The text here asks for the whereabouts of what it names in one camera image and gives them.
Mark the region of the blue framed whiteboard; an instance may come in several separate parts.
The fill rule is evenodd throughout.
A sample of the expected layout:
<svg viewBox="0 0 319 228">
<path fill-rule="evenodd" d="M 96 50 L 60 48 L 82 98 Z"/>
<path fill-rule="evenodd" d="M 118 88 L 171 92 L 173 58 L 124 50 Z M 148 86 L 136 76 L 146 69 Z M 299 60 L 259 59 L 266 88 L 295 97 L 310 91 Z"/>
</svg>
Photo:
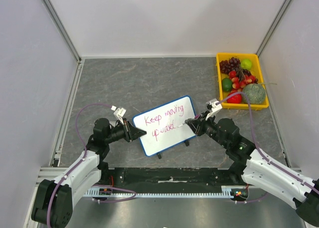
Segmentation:
<svg viewBox="0 0 319 228">
<path fill-rule="evenodd" d="M 177 128 L 194 117 L 195 109 L 188 95 L 134 116 L 134 126 L 147 132 L 140 137 L 145 155 L 151 157 L 195 137 L 187 125 Z"/>
</svg>

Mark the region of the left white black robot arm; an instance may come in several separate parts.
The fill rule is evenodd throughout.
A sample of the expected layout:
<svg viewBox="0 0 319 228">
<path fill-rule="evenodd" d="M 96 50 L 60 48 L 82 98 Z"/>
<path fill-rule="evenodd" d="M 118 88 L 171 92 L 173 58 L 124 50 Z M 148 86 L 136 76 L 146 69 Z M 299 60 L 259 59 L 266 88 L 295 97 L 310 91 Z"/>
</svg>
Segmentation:
<svg viewBox="0 0 319 228">
<path fill-rule="evenodd" d="M 110 144 L 121 139 L 132 142 L 146 134 L 127 119 L 117 121 L 114 126 L 106 118 L 97 119 L 80 157 L 61 175 L 53 180 L 44 179 L 38 185 L 31 219 L 49 228 L 66 227 L 83 195 L 96 183 L 108 182 L 109 167 L 104 159 Z"/>
</svg>

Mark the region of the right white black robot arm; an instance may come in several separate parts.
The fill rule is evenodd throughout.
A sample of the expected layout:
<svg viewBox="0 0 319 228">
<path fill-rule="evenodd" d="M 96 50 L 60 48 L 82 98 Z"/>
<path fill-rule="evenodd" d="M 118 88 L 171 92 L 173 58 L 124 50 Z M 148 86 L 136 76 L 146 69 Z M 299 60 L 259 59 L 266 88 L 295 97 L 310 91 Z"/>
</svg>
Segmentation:
<svg viewBox="0 0 319 228">
<path fill-rule="evenodd" d="M 206 113 L 187 119 L 196 136 L 206 134 L 226 150 L 233 161 L 228 179 L 234 185 L 245 182 L 274 195 L 295 209 L 305 222 L 319 225 L 319 182 L 273 159 L 253 142 L 240 135 L 232 119 L 218 122 Z"/>
</svg>

